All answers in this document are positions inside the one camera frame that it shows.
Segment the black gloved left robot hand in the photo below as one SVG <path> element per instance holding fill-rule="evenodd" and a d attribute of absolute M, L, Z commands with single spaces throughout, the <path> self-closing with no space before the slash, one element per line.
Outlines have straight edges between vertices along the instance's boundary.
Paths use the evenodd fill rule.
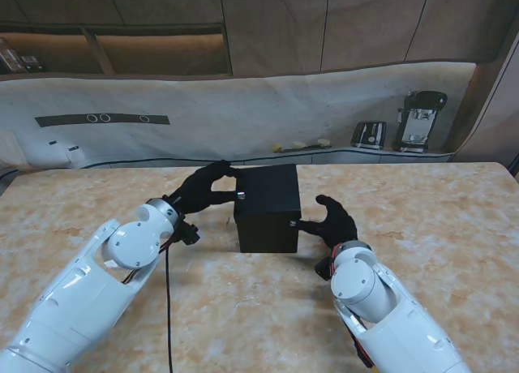
<path fill-rule="evenodd" d="M 239 178 L 241 175 L 242 171 L 228 161 L 215 161 L 197 169 L 178 189 L 171 195 L 163 195 L 162 199 L 183 215 L 201 212 L 213 205 L 236 202 L 244 199 L 242 192 L 213 191 L 212 185 L 223 177 Z"/>

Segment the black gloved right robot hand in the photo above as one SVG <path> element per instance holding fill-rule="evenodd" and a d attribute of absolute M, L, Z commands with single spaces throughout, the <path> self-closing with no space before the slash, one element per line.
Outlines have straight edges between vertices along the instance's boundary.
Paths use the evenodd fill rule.
<path fill-rule="evenodd" d="M 321 222 L 291 221 L 291 227 L 321 238 L 330 249 L 338 244 L 358 239 L 354 219 L 338 201 L 327 195 L 317 195 L 315 201 L 325 206 L 327 210 L 327 216 L 324 220 Z"/>

